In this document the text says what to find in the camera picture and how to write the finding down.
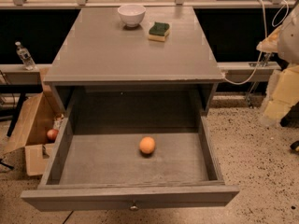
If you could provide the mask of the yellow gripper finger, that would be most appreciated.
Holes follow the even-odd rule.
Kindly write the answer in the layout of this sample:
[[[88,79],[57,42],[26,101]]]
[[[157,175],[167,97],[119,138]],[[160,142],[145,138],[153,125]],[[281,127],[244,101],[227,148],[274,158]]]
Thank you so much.
[[[275,70],[269,78],[263,99],[260,122],[264,126],[278,125],[299,103],[299,65],[290,63],[283,71]]]

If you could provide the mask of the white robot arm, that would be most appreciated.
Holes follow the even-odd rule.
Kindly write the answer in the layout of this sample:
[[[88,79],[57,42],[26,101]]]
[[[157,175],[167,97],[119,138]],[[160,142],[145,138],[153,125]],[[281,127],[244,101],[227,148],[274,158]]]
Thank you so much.
[[[283,71],[269,78],[260,121],[265,126],[279,124],[299,103],[299,6],[292,9],[284,22],[257,46],[258,51],[274,52],[288,63]]]

